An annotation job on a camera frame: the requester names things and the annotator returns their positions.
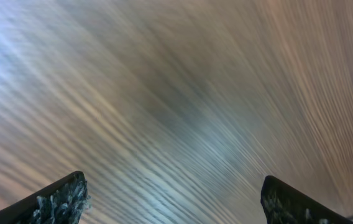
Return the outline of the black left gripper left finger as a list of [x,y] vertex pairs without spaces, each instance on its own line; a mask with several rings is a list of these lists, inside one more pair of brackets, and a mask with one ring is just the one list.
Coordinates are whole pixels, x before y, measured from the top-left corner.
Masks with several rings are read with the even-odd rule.
[[0,210],[0,224],[78,224],[88,200],[84,173],[75,171]]

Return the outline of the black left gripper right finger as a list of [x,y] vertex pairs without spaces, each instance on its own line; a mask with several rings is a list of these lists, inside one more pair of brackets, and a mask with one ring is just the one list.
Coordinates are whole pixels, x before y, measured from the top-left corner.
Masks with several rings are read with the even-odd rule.
[[353,224],[272,175],[264,179],[260,196],[268,224]]

